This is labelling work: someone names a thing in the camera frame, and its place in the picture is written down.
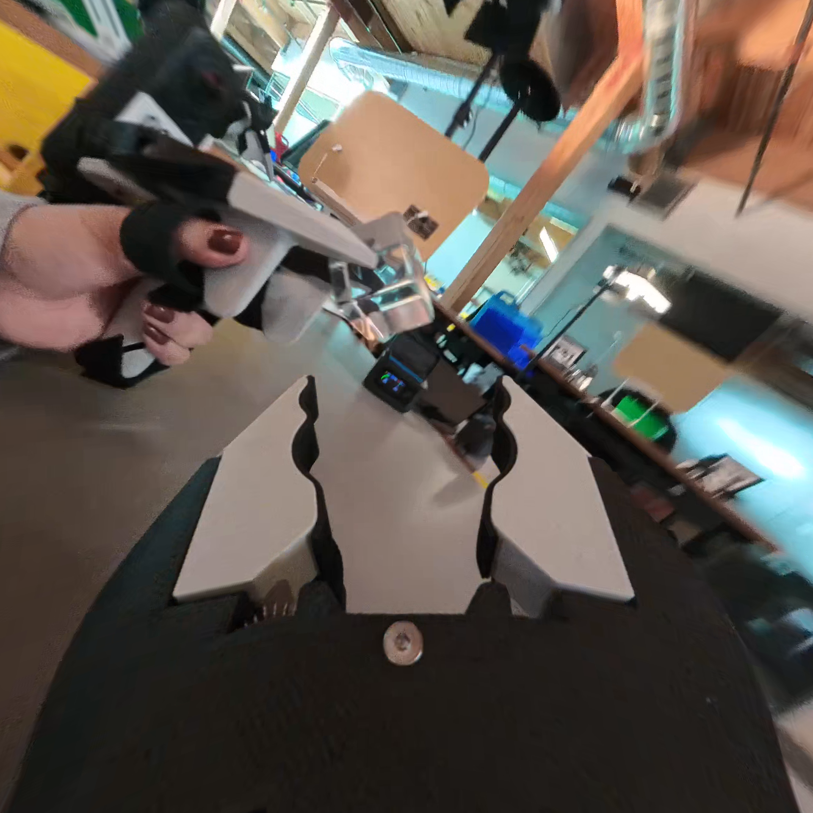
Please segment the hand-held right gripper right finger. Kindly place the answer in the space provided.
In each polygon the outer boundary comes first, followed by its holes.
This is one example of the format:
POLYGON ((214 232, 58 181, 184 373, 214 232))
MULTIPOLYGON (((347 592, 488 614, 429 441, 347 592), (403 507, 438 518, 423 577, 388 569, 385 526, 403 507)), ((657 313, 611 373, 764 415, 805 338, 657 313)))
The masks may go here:
POLYGON ((575 593, 635 600, 589 453, 511 378, 495 384, 491 458, 476 562, 514 614, 541 618, 575 593))

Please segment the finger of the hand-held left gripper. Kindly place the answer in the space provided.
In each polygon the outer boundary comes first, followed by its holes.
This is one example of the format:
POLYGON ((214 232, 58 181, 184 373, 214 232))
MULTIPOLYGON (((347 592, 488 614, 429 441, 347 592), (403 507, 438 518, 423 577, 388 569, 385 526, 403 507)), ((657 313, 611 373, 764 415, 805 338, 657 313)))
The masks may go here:
POLYGON ((260 298, 260 331, 271 343, 292 344, 332 295, 329 282, 298 273, 272 273, 260 298))
POLYGON ((339 220, 250 172, 225 173, 225 223, 248 243, 246 256, 231 270, 233 283, 266 278, 292 247, 364 268, 378 264, 376 251, 339 220))

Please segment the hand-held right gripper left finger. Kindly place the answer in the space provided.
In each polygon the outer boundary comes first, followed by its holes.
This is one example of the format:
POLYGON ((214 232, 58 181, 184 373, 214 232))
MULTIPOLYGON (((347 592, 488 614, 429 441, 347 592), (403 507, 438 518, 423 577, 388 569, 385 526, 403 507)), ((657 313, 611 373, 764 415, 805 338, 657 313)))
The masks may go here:
POLYGON ((316 380, 295 381, 223 450, 172 592, 177 603, 243 593, 256 606, 273 594, 294 603, 312 581, 341 610, 346 587, 324 488, 316 380))

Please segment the clear acrylic block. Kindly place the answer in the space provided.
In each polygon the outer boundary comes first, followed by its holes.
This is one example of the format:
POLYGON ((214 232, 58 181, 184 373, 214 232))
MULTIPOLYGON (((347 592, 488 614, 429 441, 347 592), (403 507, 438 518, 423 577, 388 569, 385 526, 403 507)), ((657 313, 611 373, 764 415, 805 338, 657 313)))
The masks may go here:
POLYGON ((331 299, 337 314, 361 338, 385 343, 432 322, 432 293, 407 221, 398 212, 358 224, 353 233, 375 256, 372 268, 329 260, 331 299))

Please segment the person's left forearm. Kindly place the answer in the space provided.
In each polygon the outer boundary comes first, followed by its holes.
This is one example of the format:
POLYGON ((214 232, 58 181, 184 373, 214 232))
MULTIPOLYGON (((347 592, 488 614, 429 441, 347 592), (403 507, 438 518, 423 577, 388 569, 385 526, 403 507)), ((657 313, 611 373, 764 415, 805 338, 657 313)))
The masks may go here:
POLYGON ((1 268, 4 268, 6 249, 16 220, 26 210, 44 205, 38 197, 23 196, 1 189, 1 268))

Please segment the person's left hand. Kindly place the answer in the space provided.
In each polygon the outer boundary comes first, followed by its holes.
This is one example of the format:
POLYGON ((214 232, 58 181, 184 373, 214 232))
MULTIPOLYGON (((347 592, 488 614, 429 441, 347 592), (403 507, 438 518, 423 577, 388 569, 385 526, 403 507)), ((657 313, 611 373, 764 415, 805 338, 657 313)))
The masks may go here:
MULTIPOLYGON (((16 220, 1 268, 1 335, 14 346, 72 352, 99 339, 141 280, 119 233, 130 210, 115 206, 42 205, 16 220)), ((175 232, 182 260, 230 268, 248 250, 237 229, 187 219, 175 232)), ((165 366, 181 364, 213 328, 195 313, 141 305, 140 331, 165 366)))

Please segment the long wooden desk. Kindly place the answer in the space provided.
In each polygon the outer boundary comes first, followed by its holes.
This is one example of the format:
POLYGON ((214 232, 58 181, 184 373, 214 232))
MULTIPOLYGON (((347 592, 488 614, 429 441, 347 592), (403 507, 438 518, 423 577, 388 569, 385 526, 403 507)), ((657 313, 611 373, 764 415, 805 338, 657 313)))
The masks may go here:
MULTIPOLYGON (((434 307, 437 324, 461 331, 490 361, 505 373, 511 373, 514 382, 572 436, 570 422, 577 408, 593 406, 592 400, 547 362, 536 361, 529 370, 519 370, 466 321, 444 310, 439 298, 434 299, 434 307)), ((592 456, 605 462, 637 496, 653 498, 653 503, 645 503, 645 509, 654 513, 656 521, 667 530, 683 533, 676 536, 680 545, 687 545, 693 554, 699 554, 714 540, 758 545, 772 554, 781 552, 776 542, 745 520, 729 503, 698 488, 677 469, 668 454, 627 431, 608 414, 595 412, 595 415, 608 426, 604 439, 609 444, 596 443, 597 448, 592 450, 586 443, 581 442, 582 445, 592 456)))

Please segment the black power station blue trim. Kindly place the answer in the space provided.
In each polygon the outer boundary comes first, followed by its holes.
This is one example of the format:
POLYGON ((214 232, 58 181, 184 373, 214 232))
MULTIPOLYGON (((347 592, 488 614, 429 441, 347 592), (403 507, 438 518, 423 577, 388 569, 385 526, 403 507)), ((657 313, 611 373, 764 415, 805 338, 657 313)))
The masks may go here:
POLYGON ((401 333, 386 343, 362 386, 395 412, 406 414, 427 389, 441 359, 431 340, 414 332, 401 333))

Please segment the green plastic bin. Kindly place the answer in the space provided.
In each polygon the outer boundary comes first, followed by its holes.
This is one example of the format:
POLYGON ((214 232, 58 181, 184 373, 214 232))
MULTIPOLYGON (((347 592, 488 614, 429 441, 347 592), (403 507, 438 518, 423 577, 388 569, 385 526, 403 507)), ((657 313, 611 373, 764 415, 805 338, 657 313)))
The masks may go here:
POLYGON ((634 390, 622 390, 613 399, 613 414, 650 442, 671 449, 676 443, 672 413, 634 390))

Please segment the yellow plastic bin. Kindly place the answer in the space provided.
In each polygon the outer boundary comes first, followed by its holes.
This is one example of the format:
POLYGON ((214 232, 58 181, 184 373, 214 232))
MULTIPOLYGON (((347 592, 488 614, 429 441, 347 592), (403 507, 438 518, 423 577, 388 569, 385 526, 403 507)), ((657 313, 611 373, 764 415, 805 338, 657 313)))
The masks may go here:
POLYGON ((93 84, 76 66, 1 24, 2 191, 39 193, 41 142, 93 84))

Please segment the black and white marker board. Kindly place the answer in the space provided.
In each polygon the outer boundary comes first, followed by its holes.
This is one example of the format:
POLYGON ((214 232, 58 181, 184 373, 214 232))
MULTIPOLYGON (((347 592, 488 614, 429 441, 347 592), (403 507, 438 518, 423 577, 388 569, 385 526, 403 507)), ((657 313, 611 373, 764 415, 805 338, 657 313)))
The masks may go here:
POLYGON ((679 463, 677 469, 703 492, 724 501, 764 482, 764 478, 729 454, 689 459, 679 463))

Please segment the blue plastic bin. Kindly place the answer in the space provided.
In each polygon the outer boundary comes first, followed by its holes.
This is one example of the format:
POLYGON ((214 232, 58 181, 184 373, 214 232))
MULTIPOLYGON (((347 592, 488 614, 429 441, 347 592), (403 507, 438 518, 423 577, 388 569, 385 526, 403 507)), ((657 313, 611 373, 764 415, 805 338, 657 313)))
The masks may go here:
POLYGON ((505 290, 492 294, 468 322, 475 333, 519 370, 532 362, 543 338, 542 324, 524 314, 514 296, 505 290))

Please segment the black tripod stand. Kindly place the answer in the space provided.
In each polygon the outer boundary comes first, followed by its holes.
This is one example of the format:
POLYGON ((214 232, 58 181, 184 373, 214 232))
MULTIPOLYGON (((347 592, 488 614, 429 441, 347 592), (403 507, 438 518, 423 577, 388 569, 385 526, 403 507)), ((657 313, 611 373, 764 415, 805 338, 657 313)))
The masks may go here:
POLYGON ((472 87, 468 91, 467 96, 463 98, 462 103, 455 111, 450 124, 447 126, 444 132, 445 138, 451 140, 458 130, 467 125, 467 122, 471 118, 473 107, 477 95, 480 93, 481 87, 486 84, 487 80, 489 80, 489 78, 493 75, 493 72, 495 68, 498 67, 501 58, 502 55, 497 52, 493 52, 491 56, 489 56, 489 59, 482 67, 480 73, 476 77, 476 80, 473 82, 472 87))

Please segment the black studio light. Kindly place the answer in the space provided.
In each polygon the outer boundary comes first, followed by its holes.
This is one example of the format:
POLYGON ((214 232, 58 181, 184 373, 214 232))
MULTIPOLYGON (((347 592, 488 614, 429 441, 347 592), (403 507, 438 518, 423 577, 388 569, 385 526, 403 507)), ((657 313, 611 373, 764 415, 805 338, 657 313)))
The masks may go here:
POLYGON ((537 124, 556 119, 561 97, 550 74, 530 57, 549 1, 484 1, 464 34, 465 41, 502 55, 500 86, 512 111, 537 124))

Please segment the silver ventilation duct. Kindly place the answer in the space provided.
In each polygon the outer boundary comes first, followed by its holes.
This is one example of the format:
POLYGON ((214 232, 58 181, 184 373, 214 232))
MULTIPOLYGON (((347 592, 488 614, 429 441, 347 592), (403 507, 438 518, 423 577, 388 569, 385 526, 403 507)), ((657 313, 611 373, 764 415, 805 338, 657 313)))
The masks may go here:
POLYGON ((375 73, 386 80, 417 86, 433 93, 465 101, 475 89, 480 74, 472 66, 445 58, 423 58, 403 55, 335 37, 330 41, 329 54, 341 69, 353 68, 375 73))

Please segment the wooden support post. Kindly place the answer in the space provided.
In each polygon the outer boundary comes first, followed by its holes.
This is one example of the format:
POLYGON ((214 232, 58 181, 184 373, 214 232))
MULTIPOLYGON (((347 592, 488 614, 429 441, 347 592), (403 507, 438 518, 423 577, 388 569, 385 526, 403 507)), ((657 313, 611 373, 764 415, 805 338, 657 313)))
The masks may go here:
POLYGON ((598 137, 636 96, 642 85, 643 68, 642 46, 622 49, 550 153, 444 293, 440 300, 444 310, 457 314, 476 295, 598 137))

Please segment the dark wall panel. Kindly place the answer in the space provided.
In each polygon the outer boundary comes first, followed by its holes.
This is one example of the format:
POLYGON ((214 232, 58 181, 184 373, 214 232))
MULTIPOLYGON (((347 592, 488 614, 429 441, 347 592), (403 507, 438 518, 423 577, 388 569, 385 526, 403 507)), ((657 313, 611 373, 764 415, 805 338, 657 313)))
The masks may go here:
POLYGON ((668 330, 724 361, 733 362, 784 312, 701 271, 679 279, 659 318, 668 330))

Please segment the wall vent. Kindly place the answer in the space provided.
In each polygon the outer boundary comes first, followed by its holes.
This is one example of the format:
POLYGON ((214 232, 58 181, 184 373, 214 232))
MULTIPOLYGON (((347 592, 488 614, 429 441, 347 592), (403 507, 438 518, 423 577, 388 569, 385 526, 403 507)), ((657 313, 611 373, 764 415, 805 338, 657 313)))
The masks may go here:
POLYGON ((631 198, 629 207, 665 220, 695 190, 696 178, 677 171, 662 171, 631 198))

